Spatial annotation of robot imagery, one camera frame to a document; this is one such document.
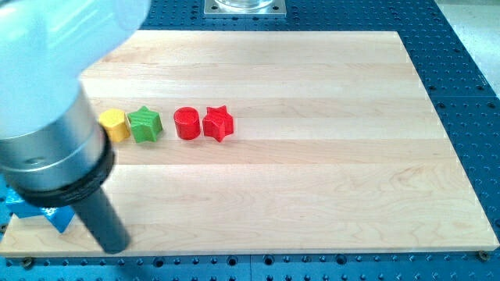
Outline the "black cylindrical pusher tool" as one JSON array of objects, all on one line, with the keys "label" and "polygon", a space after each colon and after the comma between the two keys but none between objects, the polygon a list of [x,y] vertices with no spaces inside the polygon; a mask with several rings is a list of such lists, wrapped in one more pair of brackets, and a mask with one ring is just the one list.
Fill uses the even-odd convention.
[{"label": "black cylindrical pusher tool", "polygon": [[124,251],[130,234],[102,189],[115,154],[102,128],[67,158],[22,171],[12,187],[28,203],[45,208],[70,206],[107,254]]}]

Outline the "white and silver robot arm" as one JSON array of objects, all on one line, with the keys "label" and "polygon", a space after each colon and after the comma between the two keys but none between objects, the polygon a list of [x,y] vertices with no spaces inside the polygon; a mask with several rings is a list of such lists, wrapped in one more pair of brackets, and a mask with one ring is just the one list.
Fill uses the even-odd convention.
[{"label": "white and silver robot arm", "polygon": [[80,76],[145,21],[149,0],[1,4],[1,173],[27,202],[71,207],[102,250],[130,235],[102,190],[115,153]]}]

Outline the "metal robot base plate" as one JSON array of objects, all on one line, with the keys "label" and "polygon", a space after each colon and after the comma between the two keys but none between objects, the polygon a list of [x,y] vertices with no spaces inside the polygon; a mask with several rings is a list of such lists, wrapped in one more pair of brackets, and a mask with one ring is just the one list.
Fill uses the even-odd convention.
[{"label": "metal robot base plate", "polygon": [[285,0],[205,0],[206,16],[285,16]]}]

